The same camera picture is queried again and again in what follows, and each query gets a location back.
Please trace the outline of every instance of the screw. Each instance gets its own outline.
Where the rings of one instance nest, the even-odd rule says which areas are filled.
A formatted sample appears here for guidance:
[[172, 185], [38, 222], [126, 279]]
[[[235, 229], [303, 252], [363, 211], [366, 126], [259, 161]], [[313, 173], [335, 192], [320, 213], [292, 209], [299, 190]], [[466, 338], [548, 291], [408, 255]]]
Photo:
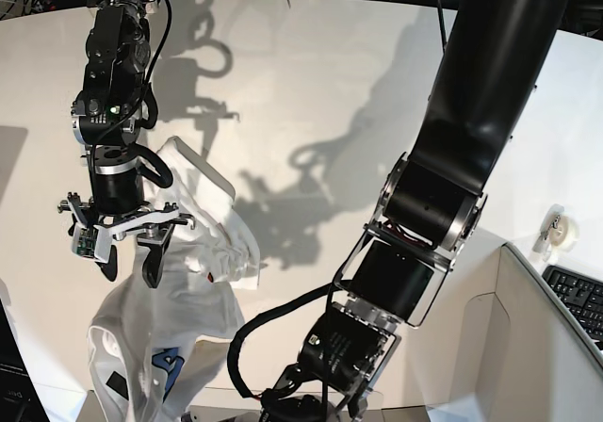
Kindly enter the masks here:
[[98, 110], [99, 110], [98, 100], [96, 100], [96, 99], [90, 100], [90, 102], [88, 103], [88, 110], [89, 110], [90, 114], [98, 114]]
[[122, 127], [124, 133], [134, 133], [134, 123], [130, 122]]
[[148, 227], [144, 228], [144, 233], [149, 237], [149, 238], [155, 238], [156, 236], [159, 235], [159, 229], [157, 228], [156, 224], [151, 224]]

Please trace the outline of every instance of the white desk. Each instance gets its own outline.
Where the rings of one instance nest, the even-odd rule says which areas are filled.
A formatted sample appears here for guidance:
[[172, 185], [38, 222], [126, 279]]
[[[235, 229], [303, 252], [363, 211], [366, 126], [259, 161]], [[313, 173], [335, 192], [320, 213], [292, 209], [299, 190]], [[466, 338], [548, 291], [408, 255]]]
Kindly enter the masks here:
[[[360, 235], [386, 174], [420, 127], [441, 57], [437, 17], [430, 8], [343, 0], [173, 5], [154, 78], [161, 122], [148, 142], [157, 148], [178, 135], [193, 149], [211, 146], [208, 161], [235, 186], [236, 210], [268, 264], [259, 290], [237, 293], [250, 318], [326, 283]], [[446, 14], [449, 29], [453, 13]], [[85, 9], [0, 23], [0, 124], [28, 129], [0, 202], [0, 279], [24, 361], [48, 405], [48, 386], [78, 396], [91, 388], [86, 331], [115, 285], [70, 253], [69, 217], [54, 208], [68, 190], [90, 191], [69, 108], [81, 89], [92, 23]], [[151, 23], [157, 40], [164, 13]], [[223, 67], [220, 43], [233, 65], [215, 77], [209, 71]], [[497, 235], [535, 235], [549, 206], [571, 206], [582, 227], [575, 255], [595, 265], [599, 233], [584, 226], [603, 217], [596, 203], [603, 193], [602, 71], [603, 43], [558, 34], [488, 184], [481, 228], [494, 235], [476, 233], [425, 326], [402, 331], [377, 406], [448, 401], [465, 305], [494, 290]], [[238, 113], [239, 122], [219, 120], [217, 111]], [[131, 242], [121, 244], [118, 281], [132, 257]], [[241, 370], [252, 389], [273, 385], [294, 362], [322, 310], [321, 301], [250, 337]], [[268, 345], [270, 333], [278, 348]], [[227, 389], [224, 370], [195, 403], [242, 406]]]

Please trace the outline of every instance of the silver ring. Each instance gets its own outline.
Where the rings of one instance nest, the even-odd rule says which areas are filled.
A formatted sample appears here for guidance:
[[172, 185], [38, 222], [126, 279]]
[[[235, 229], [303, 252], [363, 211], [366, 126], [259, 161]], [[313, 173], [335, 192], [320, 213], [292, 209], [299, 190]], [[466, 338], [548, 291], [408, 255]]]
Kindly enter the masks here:
[[404, 160], [405, 155], [406, 154], [402, 154], [402, 156], [396, 162], [394, 169], [392, 169], [389, 176], [387, 177], [387, 181], [385, 182], [385, 185], [381, 190], [381, 194], [379, 195], [377, 206], [379, 207], [380, 205], [381, 207], [383, 207], [383, 211], [387, 209], [387, 205], [389, 204], [389, 201], [391, 200], [392, 195], [394, 194], [394, 190], [398, 185], [399, 179], [402, 176], [402, 172], [404, 171], [408, 163], [406, 160]]
[[471, 211], [473, 210], [474, 205], [474, 198], [470, 196], [464, 197], [463, 202], [459, 207], [459, 210], [456, 212], [454, 220], [448, 228], [448, 232], [446, 232], [446, 235], [444, 236], [444, 239], [440, 244], [442, 248], [447, 251], [452, 251], [452, 248], [454, 248], [454, 245], [459, 239], [459, 236], [461, 236], [461, 232], [463, 231], [464, 225], [466, 224], [469, 215], [471, 215]]
[[77, 142], [86, 146], [86, 141], [84, 140], [84, 137], [82, 137], [82, 131], [79, 129], [79, 120], [80, 120], [79, 116], [73, 117], [73, 121], [72, 121], [73, 135], [75, 136], [75, 139], [77, 139]]
[[139, 158], [135, 156], [130, 161], [120, 163], [119, 165], [96, 166], [96, 173], [101, 175], [115, 175], [128, 172], [135, 169], [139, 165]]

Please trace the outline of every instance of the white cloth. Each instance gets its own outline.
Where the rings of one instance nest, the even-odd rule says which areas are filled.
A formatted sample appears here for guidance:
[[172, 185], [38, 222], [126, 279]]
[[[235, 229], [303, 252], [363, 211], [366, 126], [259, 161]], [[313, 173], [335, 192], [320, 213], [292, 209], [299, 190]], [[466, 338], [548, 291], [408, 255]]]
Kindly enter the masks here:
[[[230, 282], [257, 283], [253, 235], [233, 211], [232, 196], [190, 161], [191, 152], [180, 139], [169, 139], [159, 156], [174, 183], [149, 186], [145, 194], [154, 206], [178, 203], [197, 220], [196, 228], [174, 229], [157, 289], [142, 279], [148, 249], [137, 247], [132, 275], [105, 298], [90, 324], [90, 374], [107, 422], [179, 420], [228, 351], [228, 342], [197, 338], [232, 339], [243, 316]], [[115, 382], [126, 385], [127, 398]]]

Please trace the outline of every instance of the black cable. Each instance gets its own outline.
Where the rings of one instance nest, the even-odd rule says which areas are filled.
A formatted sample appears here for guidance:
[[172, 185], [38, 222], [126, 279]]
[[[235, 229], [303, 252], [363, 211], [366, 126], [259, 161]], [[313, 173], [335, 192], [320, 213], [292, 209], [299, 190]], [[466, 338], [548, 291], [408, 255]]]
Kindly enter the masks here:
[[444, 24], [444, 10], [442, 9], [442, 0], [435, 0], [437, 5], [437, 20], [440, 24], [440, 38], [442, 39], [442, 51], [446, 52], [446, 25]]
[[115, 123], [111, 127], [107, 128], [105, 131], [103, 131], [103, 133], [101, 133], [98, 136], [98, 138], [96, 140], [94, 140], [94, 142], [92, 143], [92, 146], [90, 149], [90, 184], [92, 185], [92, 195], [94, 195], [94, 193], [95, 193], [95, 186], [96, 186], [96, 165], [94, 164], [94, 162], [96, 160], [96, 148], [98, 147], [98, 145], [100, 144], [100, 142], [103, 140], [104, 137], [106, 137], [109, 133], [116, 130], [117, 128], [121, 128], [122, 125], [128, 119], [130, 119], [132, 117], [132, 115], [134, 113], [136, 113], [137, 110], [142, 105], [142, 101], [144, 100], [147, 90], [151, 84], [151, 76], [153, 75], [153, 70], [155, 69], [155, 64], [157, 63], [157, 60], [159, 59], [159, 55], [161, 54], [161, 50], [163, 50], [163, 47], [166, 44], [166, 40], [168, 39], [168, 36], [170, 35], [171, 17], [172, 17], [171, 3], [170, 3], [170, 0], [163, 0], [163, 1], [165, 1], [166, 8], [168, 9], [168, 21], [166, 22], [166, 29], [163, 32], [163, 37], [161, 38], [161, 42], [159, 43], [159, 45], [157, 46], [157, 49], [155, 50], [153, 59], [151, 59], [151, 64], [149, 65], [149, 71], [147, 72], [147, 76], [144, 79], [144, 82], [142, 84], [141, 95], [137, 99], [136, 103], [132, 106], [132, 108], [128, 112], [126, 112], [125, 115], [123, 115], [117, 123]]
[[226, 356], [226, 365], [228, 368], [228, 374], [230, 375], [230, 379], [233, 382], [235, 389], [243, 398], [257, 397], [253, 394], [249, 387], [247, 387], [247, 384], [245, 383], [245, 381], [243, 381], [243, 377], [241, 376], [240, 371], [238, 369], [238, 358], [240, 356], [243, 342], [245, 341], [247, 336], [253, 331], [257, 330], [260, 326], [263, 326], [268, 323], [269, 321], [286, 316], [287, 314], [292, 313], [300, 307], [314, 300], [322, 298], [325, 295], [328, 295], [331, 291], [331, 287], [332, 283], [328, 283], [326, 285], [323, 285], [322, 287], [316, 288], [304, 295], [301, 295], [300, 297], [297, 297], [296, 299], [288, 302], [287, 304], [283, 304], [281, 306], [270, 309], [269, 311], [263, 312], [262, 314], [257, 315], [251, 321], [247, 322], [245, 325], [243, 325], [240, 330], [236, 332], [235, 337], [230, 343], [230, 348], [228, 349], [228, 355]]
[[29, 12], [27, 12], [26, 15], [31, 15], [32, 12], [34, 12], [34, 8], [36, 8], [36, 5], [41, 4], [40, 0], [27, 0], [27, 3], [29, 3]]
[[331, 313], [330, 309], [333, 305], [333, 293], [335, 292], [334, 282], [331, 281], [329, 285], [329, 292], [327, 293], [327, 303], [325, 309], [325, 318], [324, 318], [324, 335], [322, 338], [322, 389], [321, 389], [321, 401], [320, 404], [322, 415], [324, 417], [324, 422], [329, 420], [329, 375], [330, 375], [330, 365], [329, 358], [331, 356], [331, 325], [330, 325], [330, 317]]
[[7, 10], [4, 12], [4, 14], [2, 14], [2, 16], [0, 16], [0, 20], [4, 20], [4, 18], [10, 14], [10, 12], [12, 11], [12, 9], [15, 7], [15, 5], [17, 4], [17, 0], [10, 0], [12, 1], [12, 4], [10, 5], [9, 8], [7, 8]]
[[[27, 5], [29, 5], [29, 12], [26, 12], [25, 10], [27, 9]], [[31, 9], [32, 9], [32, 5], [33, 5], [33, 0], [23, 0], [23, 9], [21, 11], [21, 16], [23, 17], [24, 15], [29, 15], [31, 14]]]
[[142, 177], [150, 180], [160, 188], [169, 188], [173, 183], [173, 174], [165, 162], [148, 147], [133, 142], [128, 146], [128, 150], [133, 156], [139, 156], [148, 161], [156, 172], [149, 170], [146, 166], [140, 165], [139, 173]]

